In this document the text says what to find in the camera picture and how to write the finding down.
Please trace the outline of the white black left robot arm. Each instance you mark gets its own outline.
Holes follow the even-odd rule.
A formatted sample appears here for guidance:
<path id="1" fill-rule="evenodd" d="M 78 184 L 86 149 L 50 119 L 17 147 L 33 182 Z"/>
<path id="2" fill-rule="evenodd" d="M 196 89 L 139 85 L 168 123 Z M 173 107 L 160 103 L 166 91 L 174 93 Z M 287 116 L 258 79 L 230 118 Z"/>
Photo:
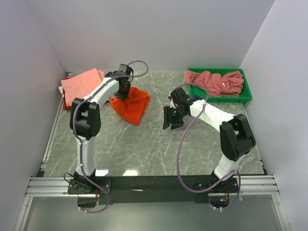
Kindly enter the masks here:
<path id="1" fill-rule="evenodd" d="M 84 193 L 96 189 L 96 181 L 91 178 L 95 174 L 94 143 L 101 129 L 100 107 L 111 97 L 127 99 L 130 89 L 130 78 L 133 69 L 121 64 L 119 69 L 108 72 L 102 83 L 83 98 L 75 98 L 72 104 L 70 128 L 77 143 L 77 168 L 75 174 L 83 176 L 79 188 Z"/>

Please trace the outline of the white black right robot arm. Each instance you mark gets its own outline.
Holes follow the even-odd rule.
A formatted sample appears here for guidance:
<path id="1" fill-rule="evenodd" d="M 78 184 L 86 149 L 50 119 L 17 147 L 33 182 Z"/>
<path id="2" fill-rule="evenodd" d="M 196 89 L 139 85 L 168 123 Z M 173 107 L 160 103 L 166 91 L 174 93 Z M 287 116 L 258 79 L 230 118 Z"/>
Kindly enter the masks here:
<path id="1" fill-rule="evenodd" d="M 185 116 L 193 117 L 193 121 L 185 129 L 180 140 L 177 153 L 177 174 L 180 174 L 180 151 L 189 129 L 198 119 L 207 123 L 219 132 L 222 157 L 213 171 L 211 186 L 213 190 L 222 192 L 228 186 L 228 180 L 237 170 L 243 156 L 256 145 L 247 117 L 244 114 L 233 115 L 207 103 L 197 95 L 189 96 L 182 87 L 170 92 L 170 106 L 164 107 L 163 129 L 171 130 L 183 127 Z"/>

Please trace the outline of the orange t-shirt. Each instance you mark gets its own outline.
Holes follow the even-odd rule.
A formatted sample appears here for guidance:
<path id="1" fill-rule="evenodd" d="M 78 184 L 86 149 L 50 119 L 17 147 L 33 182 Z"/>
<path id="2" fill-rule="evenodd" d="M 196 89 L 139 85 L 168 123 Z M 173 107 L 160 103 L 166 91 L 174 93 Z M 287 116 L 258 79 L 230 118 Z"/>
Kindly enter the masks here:
<path id="1" fill-rule="evenodd" d="M 138 126 L 149 102 L 150 96 L 148 92 L 136 87 L 130 87 L 127 99 L 112 98 L 110 105 L 119 117 Z"/>

